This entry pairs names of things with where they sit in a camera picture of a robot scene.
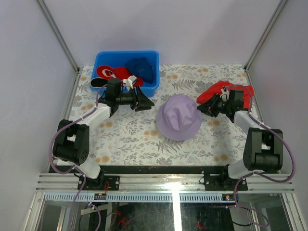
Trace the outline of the lilac bucket hat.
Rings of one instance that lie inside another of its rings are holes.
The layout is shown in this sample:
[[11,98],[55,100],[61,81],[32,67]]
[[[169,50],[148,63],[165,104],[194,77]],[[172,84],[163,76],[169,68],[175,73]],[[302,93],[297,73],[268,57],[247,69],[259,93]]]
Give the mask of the lilac bucket hat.
[[156,122],[159,131],[166,138],[185,141],[198,133],[202,124],[202,113],[193,99],[177,94],[159,107]]

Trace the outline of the blue plastic bin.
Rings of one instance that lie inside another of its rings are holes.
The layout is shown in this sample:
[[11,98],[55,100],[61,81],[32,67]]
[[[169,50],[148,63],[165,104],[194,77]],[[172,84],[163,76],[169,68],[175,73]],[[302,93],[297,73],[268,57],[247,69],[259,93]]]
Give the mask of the blue plastic bin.
[[103,51],[97,54],[91,79],[98,77],[96,69],[99,66],[107,65],[111,68],[125,67],[125,63],[133,58],[145,57],[152,66],[154,81],[152,84],[143,81],[141,90],[147,97],[153,97],[155,90],[159,87],[159,54],[156,51]]

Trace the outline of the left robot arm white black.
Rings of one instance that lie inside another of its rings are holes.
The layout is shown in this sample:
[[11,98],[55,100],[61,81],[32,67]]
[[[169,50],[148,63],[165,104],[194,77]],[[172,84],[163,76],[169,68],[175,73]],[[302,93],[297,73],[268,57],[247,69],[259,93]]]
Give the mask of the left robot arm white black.
[[105,186],[105,177],[99,164],[89,156],[91,129],[109,119],[122,105],[129,105],[136,112],[154,107],[140,86],[133,86],[129,79],[103,79],[102,83],[94,107],[75,121],[61,120],[49,146],[50,158],[70,164],[84,178],[89,178],[89,185],[95,190]]

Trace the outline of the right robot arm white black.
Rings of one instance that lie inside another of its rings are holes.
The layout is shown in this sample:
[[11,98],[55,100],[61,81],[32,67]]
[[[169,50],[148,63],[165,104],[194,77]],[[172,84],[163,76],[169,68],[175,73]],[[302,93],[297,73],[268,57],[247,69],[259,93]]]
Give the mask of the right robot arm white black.
[[226,115],[229,120],[246,134],[242,160],[228,165],[226,174],[219,178],[220,186],[225,190],[232,189],[237,179],[249,173],[276,173],[283,165],[282,131],[269,131],[256,122],[245,105],[244,90],[222,89],[222,93],[202,99],[197,98],[197,109],[210,117]]

